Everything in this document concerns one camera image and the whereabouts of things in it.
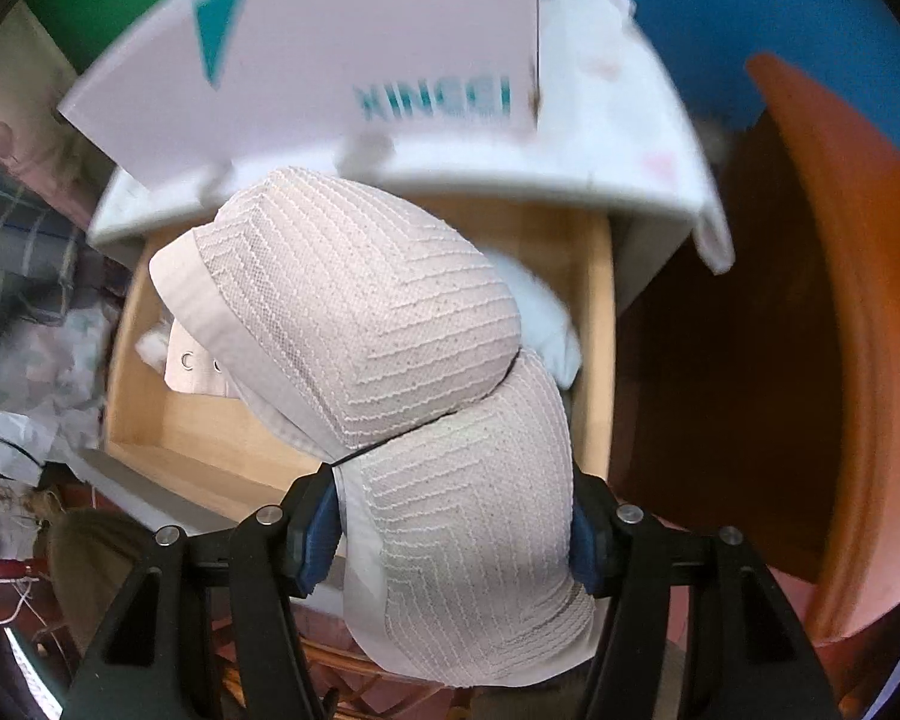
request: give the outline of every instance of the white fabric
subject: white fabric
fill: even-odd
[[[344,619],[357,644],[386,670],[452,685],[520,688],[562,674],[596,651],[607,601],[594,604],[580,586],[564,596],[567,607],[552,619],[532,631],[521,625],[540,603],[530,576],[548,570],[521,560],[524,539],[553,522],[546,509],[569,506],[572,494],[569,455],[556,463],[553,456],[562,447],[569,453],[566,422],[556,388],[545,381],[540,360],[524,350],[504,384],[480,403],[334,470],[347,534]],[[551,430],[562,434],[559,440],[548,436]],[[401,454],[410,464],[389,470]],[[399,495],[381,492],[381,469]],[[432,516],[433,507],[423,503],[428,498],[439,501],[444,519]],[[515,500],[523,509],[509,505]],[[549,566],[554,589],[572,584],[565,563],[569,519],[562,527],[551,542],[563,545],[554,556],[560,565]],[[438,565],[425,548],[428,536],[439,543]],[[487,570],[476,587],[473,578],[482,572],[467,570],[474,562]],[[421,595],[410,578],[431,571],[445,580]],[[402,596],[403,614],[395,611],[394,596]],[[431,625],[401,632],[406,608],[416,604],[431,610],[431,622],[456,619],[456,637],[437,635]],[[503,640],[501,630],[514,637]],[[447,656],[454,645],[466,656]]]
[[[170,351],[170,322],[160,319],[133,345],[137,355],[160,375],[167,372],[167,355]]]
[[[538,353],[560,389],[570,389],[583,356],[567,307],[518,260],[496,250],[482,252],[514,296],[520,312],[521,346]]]
[[[220,364],[176,320],[170,327],[163,380],[175,392],[237,397]]]
[[[50,455],[57,427],[56,420],[47,415],[35,418],[0,412],[0,439],[15,443],[31,455],[27,457],[16,447],[0,442],[0,474],[35,488]]]
[[[453,228],[278,170],[157,252],[151,277],[281,440],[324,460],[374,447],[338,493],[368,513],[346,519],[348,562],[384,581],[346,584],[344,611],[378,664],[507,685],[592,655],[559,391],[519,348],[506,284]]]

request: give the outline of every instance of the wooden drawer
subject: wooden drawer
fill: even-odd
[[[583,470],[607,477],[615,323],[607,217],[501,199],[416,202],[477,245],[519,259],[570,307],[583,347],[583,370],[573,389],[574,457]],[[319,463],[277,440],[239,400],[170,391],[137,355],[136,341],[160,314],[149,260],[181,229],[151,236],[137,266],[114,348],[106,451],[162,487],[240,520],[279,501],[293,480]]]

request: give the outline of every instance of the white cardboard box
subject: white cardboard box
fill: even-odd
[[[362,133],[530,135],[538,0],[163,0],[60,111],[148,189]]]
[[[614,216],[620,311],[691,232],[711,268],[728,268],[733,247],[716,188],[679,96],[632,19],[632,1],[540,0],[539,8],[540,104],[529,134],[409,128],[368,143],[313,138],[151,188],[117,170],[89,240],[107,245],[207,217],[268,170],[294,165],[405,196],[499,194],[605,208]],[[516,100],[514,93],[514,111]]]

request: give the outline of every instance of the brown fabric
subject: brown fabric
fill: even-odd
[[[667,642],[653,720],[677,720],[685,657],[677,645]],[[574,720],[589,669],[587,662],[529,688],[481,690],[470,704],[470,717],[472,720]]]
[[[80,654],[151,538],[143,525],[115,512],[74,509],[53,519],[48,547],[53,592]]]

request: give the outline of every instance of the plaid fabric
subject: plaid fabric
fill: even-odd
[[[55,281],[31,319],[59,324],[74,291],[80,229],[0,168],[0,300],[32,280]]]

